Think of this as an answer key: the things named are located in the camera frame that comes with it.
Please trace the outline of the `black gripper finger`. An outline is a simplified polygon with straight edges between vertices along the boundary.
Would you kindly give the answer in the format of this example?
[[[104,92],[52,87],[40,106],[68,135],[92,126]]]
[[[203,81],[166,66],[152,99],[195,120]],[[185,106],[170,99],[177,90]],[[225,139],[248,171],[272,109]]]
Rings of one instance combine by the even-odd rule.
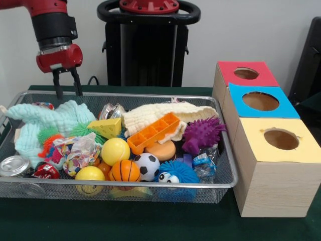
[[[60,86],[59,83],[59,75],[60,75],[60,69],[55,69],[52,71],[53,74],[53,83],[54,83],[54,88],[56,91],[56,96],[58,99],[62,99],[63,98],[63,90]]]
[[[70,73],[74,79],[74,86],[75,86],[75,93],[77,96],[82,96],[83,92],[82,92],[82,87],[81,87],[81,82],[80,82],[80,78],[79,78],[79,74],[77,72],[76,68],[71,68],[70,69]]]

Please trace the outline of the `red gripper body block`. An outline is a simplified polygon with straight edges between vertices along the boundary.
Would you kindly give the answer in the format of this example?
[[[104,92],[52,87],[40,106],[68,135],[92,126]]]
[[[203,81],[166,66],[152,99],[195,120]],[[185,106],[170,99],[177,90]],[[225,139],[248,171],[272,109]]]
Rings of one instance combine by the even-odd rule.
[[[68,70],[79,67],[82,62],[83,53],[77,44],[42,50],[36,56],[36,63],[44,73],[49,73],[61,68]]]

